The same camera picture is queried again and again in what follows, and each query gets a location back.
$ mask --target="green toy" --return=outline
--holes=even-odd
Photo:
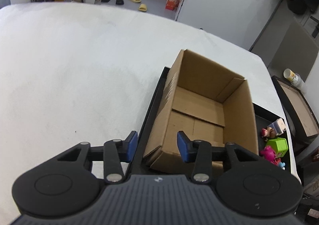
[[[285,138],[275,138],[268,140],[266,146],[271,146],[275,151],[276,157],[283,157],[288,151],[288,145]]]

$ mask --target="pink toy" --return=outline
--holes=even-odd
[[[265,148],[260,151],[260,155],[275,165],[276,153],[271,146],[265,146]]]

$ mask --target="white tablecloth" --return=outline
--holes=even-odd
[[[139,132],[181,49],[246,77],[253,102],[285,117],[257,55],[172,20],[107,5],[20,4],[0,10],[0,32],[0,224],[19,214],[11,187],[23,172],[81,141]],[[288,140],[292,148],[289,131]]]

